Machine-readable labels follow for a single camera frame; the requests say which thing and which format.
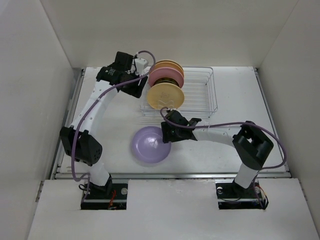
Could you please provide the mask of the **purple plastic plate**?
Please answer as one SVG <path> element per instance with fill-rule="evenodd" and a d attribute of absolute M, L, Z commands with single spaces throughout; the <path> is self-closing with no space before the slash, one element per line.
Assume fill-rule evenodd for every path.
<path fill-rule="evenodd" d="M 162 129 L 146 126 L 138 130 L 131 140 L 131 149 L 136 159 L 144 164 L 158 164 L 171 152 L 171 143 L 163 142 Z"/>

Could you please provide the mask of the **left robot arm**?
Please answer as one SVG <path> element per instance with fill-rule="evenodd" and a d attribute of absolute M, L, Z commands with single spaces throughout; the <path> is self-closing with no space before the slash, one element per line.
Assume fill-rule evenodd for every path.
<path fill-rule="evenodd" d="M 112 177 L 101 160 L 103 147 L 96 139 L 100 121 L 118 92 L 137 99 L 141 97 L 148 79 L 148 64 L 138 53 L 130 55 L 118 51 L 114 62 L 99 70 L 80 114 L 70 126 L 60 130 L 64 151 L 71 158 L 73 179 L 79 182 L 87 178 L 87 187 L 100 198 L 107 198 L 112 192 Z"/>

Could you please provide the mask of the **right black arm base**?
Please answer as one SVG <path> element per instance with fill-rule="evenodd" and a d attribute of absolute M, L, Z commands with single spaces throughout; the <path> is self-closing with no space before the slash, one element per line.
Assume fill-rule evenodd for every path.
<path fill-rule="evenodd" d="M 242 188 L 234 182 L 217 182 L 215 188 L 220 210 L 266 210 L 269 205 L 258 181 L 249 188 Z"/>

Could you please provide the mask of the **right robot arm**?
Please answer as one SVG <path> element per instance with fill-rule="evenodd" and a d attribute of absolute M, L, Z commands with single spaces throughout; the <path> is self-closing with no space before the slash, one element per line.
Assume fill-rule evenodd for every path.
<path fill-rule="evenodd" d="M 274 143 L 250 121 L 218 127 L 198 126 L 200 121 L 199 118 L 187 120 L 177 110 L 170 110 L 161 122 L 162 141 L 209 141 L 233 147 L 241 165 L 231 190 L 235 196 L 243 197 L 250 191 L 250 185 L 262 170 Z"/>

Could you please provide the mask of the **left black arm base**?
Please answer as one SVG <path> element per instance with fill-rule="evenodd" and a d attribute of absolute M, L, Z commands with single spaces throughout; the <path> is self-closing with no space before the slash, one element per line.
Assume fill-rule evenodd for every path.
<path fill-rule="evenodd" d="M 126 210 L 129 192 L 129 181 L 113 179 L 106 186 L 97 186 L 93 183 L 81 183 L 82 190 L 81 210 Z"/>

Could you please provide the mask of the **beige plastic plate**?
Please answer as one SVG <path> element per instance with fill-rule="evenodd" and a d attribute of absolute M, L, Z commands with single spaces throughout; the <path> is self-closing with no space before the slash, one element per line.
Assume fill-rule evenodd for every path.
<path fill-rule="evenodd" d="M 152 86 L 146 97 L 147 103 L 156 110 L 163 107 L 177 109 L 185 101 L 185 95 L 182 89 L 172 83 L 158 83 Z"/>

